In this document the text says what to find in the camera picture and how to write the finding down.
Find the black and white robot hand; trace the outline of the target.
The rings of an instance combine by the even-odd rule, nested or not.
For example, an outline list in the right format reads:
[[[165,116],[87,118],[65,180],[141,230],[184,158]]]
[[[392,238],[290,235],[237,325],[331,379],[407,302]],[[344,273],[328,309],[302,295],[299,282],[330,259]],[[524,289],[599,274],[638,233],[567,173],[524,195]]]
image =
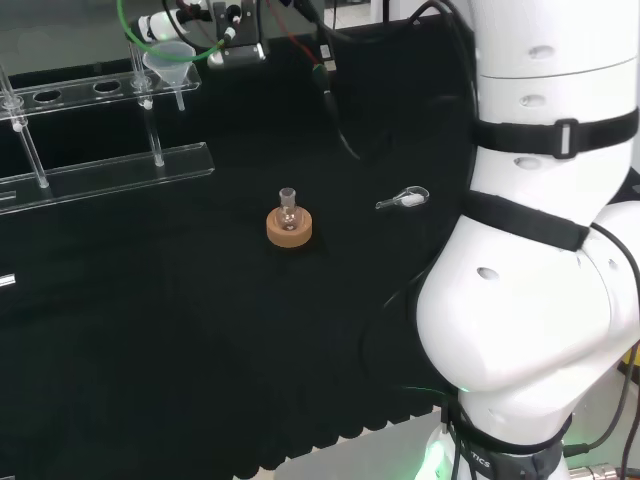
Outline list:
[[[161,10],[141,16],[129,29],[141,44],[185,44],[176,58],[199,58],[212,70],[258,64],[266,59],[255,1],[162,1]]]

